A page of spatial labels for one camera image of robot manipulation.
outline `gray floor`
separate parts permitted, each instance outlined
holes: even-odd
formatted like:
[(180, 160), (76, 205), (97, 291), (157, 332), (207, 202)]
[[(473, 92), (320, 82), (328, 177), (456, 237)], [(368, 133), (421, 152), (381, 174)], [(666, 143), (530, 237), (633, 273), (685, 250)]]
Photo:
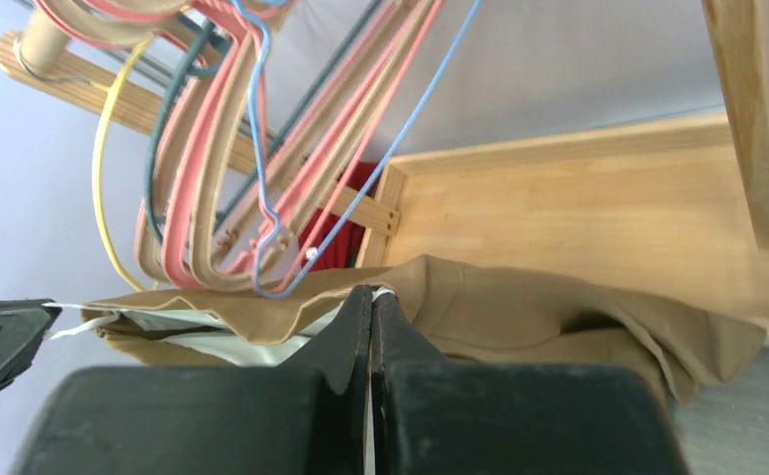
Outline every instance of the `gray floor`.
[(769, 474), (769, 350), (742, 378), (703, 391), (675, 418), (696, 475)]

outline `wooden panel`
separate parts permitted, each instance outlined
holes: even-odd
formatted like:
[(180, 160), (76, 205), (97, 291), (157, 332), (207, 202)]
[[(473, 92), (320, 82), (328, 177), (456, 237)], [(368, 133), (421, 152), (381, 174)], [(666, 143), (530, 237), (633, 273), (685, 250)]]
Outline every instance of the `wooden panel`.
[[(673, 124), (648, 130), (660, 136)], [(517, 164), (508, 144), (497, 145), (500, 164), (494, 145), (484, 147), (480, 168), (460, 161), (458, 150), (450, 169), (434, 158), (436, 172), (427, 155), (415, 155), (418, 165), (396, 159), (399, 170), (420, 172), (407, 173), (399, 231), (383, 264), (432, 253), (558, 272), (674, 297), (769, 330), (769, 249), (755, 245), (731, 142), (701, 126), (638, 151), (619, 131), (586, 133), (598, 151), (571, 141), (578, 153), (570, 156), (556, 151), (563, 137), (577, 135), (519, 142)]]
[(703, 0), (745, 198), (769, 247), (769, 0)]
[[(9, 32), (0, 37), (0, 68), (9, 77), (93, 114), (101, 114), (106, 97), (104, 91), (86, 82), (46, 84), (30, 76), (14, 57), (13, 41), (17, 33)], [(53, 77), (86, 77), (100, 84), (110, 84), (115, 77), (114, 73), (69, 51), (61, 54), (50, 70), (50, 74)], [(113, 120), (129, 129), (148, 135), (161, 102), (162, 99), (158, 95), (128, 82), (122, 92), (122, 100), (116, 105)], [(239, 136), (233, 146), (230, 168), (241, 173), (251, 173), (254, 167), (252, 142), (245, 136)], [(346, 211), (348, 204), (356, 195), (354, 190), (348, 188), (340, 190), (335, 204), (335, 213), (340, 215)], [(363, 197), (350, 220), (379, 233), (391, 235), (396, 230), (398, 213), (392, 207), (383, 206), (369, 197)]]
[[(407, 175), (404, 172), (398, 168), (388, 166), (384, 169), (381, 182), (378, 184), (378, 189), (375, 192), (375, 201), (397, 210), (399, 199), (402, 196), (406, 183)], [(394, 213), (392, 215), (394, 220), (399, 220), (399, 217), (400, 214), (396, 215)], [(397, 226), (398, 221), (396, 221), (393, 229), (395, 230)], [(390, 236), (375, 230), (366, 230), (363, 234), (360, 253), (355, 262), (355, 267), (380, 267), (383, 265), (387, 253), (387, 244), (391, 239)]]

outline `red garment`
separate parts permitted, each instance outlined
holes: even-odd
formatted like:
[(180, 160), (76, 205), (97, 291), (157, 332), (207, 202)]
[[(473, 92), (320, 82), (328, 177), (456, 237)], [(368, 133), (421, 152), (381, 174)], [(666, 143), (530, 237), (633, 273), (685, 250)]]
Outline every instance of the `red garment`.
[[(372, 170), (375, 169), (375, 163), (358, 163), (355, 167), (352, 175), (349, 177), (346, 185), (353, 189), (359, 190), (364, 183), (366, 183), (369, 175), (372, 174)], [(311, 232), (314, 223), (320, 217), (320, 213), (323, 210), (318, 210), (308, 225), (303, 229), (299, 237), (299, 245), (303, 245), (308, 238), (308, 234)], [(326, 225), (323, 226), (323, 231), (314, 240), (314, 247), (320, 246), (326, 235), (332, 230), (337, 223), (340, 216), (331, 214), (326, 218)], [(337, 232), (337, 235), (329, 244), (329, 247), (324, 249), (323, 254), (317, 259), (317, 262), (312, 266), (311, 270), (326, 270), (326, 269), (343, 269), (347, 268), (360, 252), (360, 242), (363, 239), (364, 227), (359, 226), (353, 222), (347, 221), (343, 228)], [(308, 260), (303, 260), (302, 265), (308, 263)]]

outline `gray wall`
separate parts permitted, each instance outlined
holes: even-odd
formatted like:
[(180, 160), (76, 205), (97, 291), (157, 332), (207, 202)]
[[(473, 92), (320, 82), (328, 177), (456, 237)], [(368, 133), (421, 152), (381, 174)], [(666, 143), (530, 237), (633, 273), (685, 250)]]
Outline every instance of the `gray wall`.
[[(302, 0), (269, 66), (278, 129), (362, 8)], [(422, 93), (470, 2), (448, 2), (375, 143), (381, 150)], [(28, 12), (0, 0), (0, 35)], [(84, 47), (85, 55), (112, 62)], [(171, 62), (174, 51), (155, 54)], [(718, 109), (721, 95), (699, 0), (485, 0), (448, 75), (402, 151), (510, 140)], [(0, 72), (0, 299), (84, 302), (128, 293), (98, 240), (90, 200), (97, 118)], [(115, 127), (105, 163), (109, 223), (131, 263), (146, 139)], [(65, 312), (58, 329), (78, 323)], [(0, 394), (0, 474), (48, 392), (69, 372), (131, 364), (91, 334), (45, 344)]]

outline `brown cloth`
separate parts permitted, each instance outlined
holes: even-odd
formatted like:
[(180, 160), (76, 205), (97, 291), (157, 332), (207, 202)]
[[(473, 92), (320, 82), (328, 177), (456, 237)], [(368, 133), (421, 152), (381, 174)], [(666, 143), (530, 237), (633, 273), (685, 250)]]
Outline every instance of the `brown cloth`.
[[(634, 370), (659, 397), (664, 386), (689, 402), (701, 385), (742, 373), (766, 331), (750, 323), (650, 294), (531, 270), (476, 267), (421, 256), (390, 269), (310, 274), (287, 299), (255, 293), (161, 290), (90, 305), (196, 310), (222, 319), (254, 344), (277, 344), (333, 309), (357, 284), (396, 292), (414, 327), (443, 353), (493, 363), (616, 364)], [(83, 311), (82, 319), (101, 316)], [(99, 334), (144, 364), (229, 364), (155, 341), (127, 319)]]

